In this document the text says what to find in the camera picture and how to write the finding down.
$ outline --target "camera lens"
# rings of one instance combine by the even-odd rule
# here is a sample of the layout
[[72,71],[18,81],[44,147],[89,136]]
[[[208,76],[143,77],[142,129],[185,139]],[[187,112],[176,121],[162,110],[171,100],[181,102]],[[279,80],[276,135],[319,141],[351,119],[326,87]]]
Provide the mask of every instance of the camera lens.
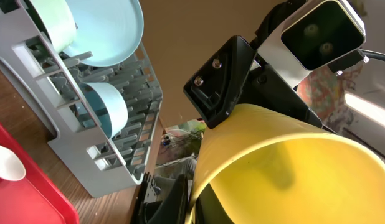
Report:
[[325,43],[320,46],[320,53],[322,55],[329,55],[333,52],[333,45],[331,43]]
[[318,35],[318,26],[316,24],[310,24],[305,28],[305,36],[315,37]]

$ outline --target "red tray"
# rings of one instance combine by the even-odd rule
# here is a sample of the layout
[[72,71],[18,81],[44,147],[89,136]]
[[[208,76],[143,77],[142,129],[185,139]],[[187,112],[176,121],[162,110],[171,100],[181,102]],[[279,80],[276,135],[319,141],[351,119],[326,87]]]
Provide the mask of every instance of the red tray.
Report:
[[26,169],[20,181],[0,178],[0,224],[78,224],[72,204],[1,125],[0,145],[11,149]]

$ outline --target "wall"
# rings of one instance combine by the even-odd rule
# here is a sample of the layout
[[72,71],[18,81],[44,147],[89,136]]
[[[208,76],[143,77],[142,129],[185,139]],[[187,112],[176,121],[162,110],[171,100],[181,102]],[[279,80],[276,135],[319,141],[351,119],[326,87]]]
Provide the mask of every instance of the wall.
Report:
[[164,94],[164,127],[200,117],[182,92],[184,84],[231,36],[252,40],[263,18],[280,2],[140,0],[143,43]]
[[[385,53],[385,0],[364,2],[368,15],[363,18],[367,41],[363,47]],[[356,94],[385,108],[385,62],[370,60],[356,80]],[[357,115],[350,130],[385,155],[385,128]]]

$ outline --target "wooden countertop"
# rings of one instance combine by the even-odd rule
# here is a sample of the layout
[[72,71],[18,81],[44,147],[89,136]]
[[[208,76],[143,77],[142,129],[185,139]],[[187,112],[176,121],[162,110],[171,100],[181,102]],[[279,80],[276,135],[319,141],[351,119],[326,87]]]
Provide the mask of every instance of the wooden countertop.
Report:
[[[138,187],[91,197],[47,144],[51,133],[0,71],[0,123],[76,208],[80,223],[129,223]],[[163,132],[158,122],[146,172],[152,173]]]

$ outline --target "yellow bowl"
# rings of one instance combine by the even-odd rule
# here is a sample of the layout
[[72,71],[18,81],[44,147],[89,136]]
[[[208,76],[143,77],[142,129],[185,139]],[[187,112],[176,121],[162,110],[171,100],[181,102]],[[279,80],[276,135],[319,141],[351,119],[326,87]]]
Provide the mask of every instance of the yellow bowl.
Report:
[[255,105],[205,132],[186,223],[207,184],[234,223],[385,223],[385,165],[374,153]]

